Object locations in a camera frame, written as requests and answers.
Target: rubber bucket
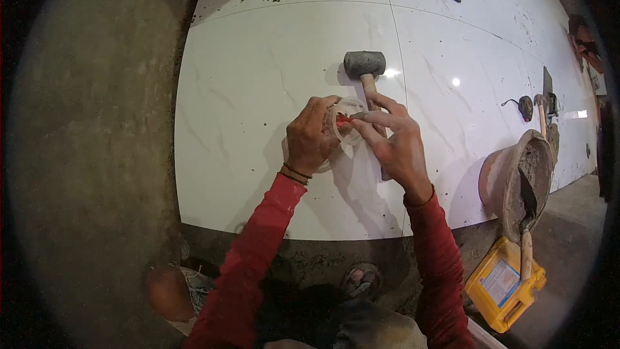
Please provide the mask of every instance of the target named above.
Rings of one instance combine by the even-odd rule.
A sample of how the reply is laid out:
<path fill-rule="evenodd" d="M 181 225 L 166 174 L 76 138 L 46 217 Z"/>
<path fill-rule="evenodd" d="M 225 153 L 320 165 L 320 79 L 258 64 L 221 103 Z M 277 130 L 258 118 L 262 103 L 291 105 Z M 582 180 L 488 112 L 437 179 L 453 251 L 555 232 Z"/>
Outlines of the rubber bucket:
<path fill-rule="evenodd" d="M 490 154 L 478 178 L 482 203 L 501 219 L 504 234 L 515 243 L 521 240 L 520 223 L 526 214 L 521 196 L 520 166 L 534 190 L 536 217 L 539 217 L 549 197 L 553 161 L 551 146 L 535 129 L 525 131 L 517 144 Z"/>

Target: red long-sleeve shirt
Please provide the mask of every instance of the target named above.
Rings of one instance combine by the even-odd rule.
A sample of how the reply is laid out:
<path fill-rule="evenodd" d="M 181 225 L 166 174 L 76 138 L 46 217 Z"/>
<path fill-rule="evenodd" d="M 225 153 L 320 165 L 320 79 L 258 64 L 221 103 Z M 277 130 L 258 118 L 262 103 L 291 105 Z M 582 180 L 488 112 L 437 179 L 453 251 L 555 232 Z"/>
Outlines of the red long-sleeve shirt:
<path fill-rule="evenodd" d="M 185 340 L 184 349 L 250 349 L 254 317 L 262 301 L 259 282 L 280 246 L 295 206 L 306 188 L 277 174 L 265 199 L 233 240 L 215 288 Z M 414 232 L 422 294 L 415 315 L 429 349 L 473 348 L 462 308 L 463 269 L 445 213 L 433 195 L 421 207 L 405 206 Z"/>

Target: clear plastic container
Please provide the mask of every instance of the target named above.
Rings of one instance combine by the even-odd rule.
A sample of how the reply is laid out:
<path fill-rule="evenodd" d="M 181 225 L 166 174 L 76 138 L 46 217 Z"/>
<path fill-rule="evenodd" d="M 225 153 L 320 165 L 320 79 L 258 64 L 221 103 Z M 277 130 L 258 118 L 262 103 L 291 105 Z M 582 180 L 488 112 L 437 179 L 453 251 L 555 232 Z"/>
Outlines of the clear plastic container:
<path fill-rule="evenodd" d="M 358 112 L 366 111 L 366 106 L 359 99 L 355 97 L 344 97 L 336 105 L 333 105 L 325 112 L 324 124 L 329 130 L 330 134 L 336 136 L 341 143 L 349 145 L 358 145 L 362 141 L 360 133 L 355 128 L 338 128 L 336 125 L 336 116 L 338 113 L 342 113 L 346 117 L 349 117 Z"/>

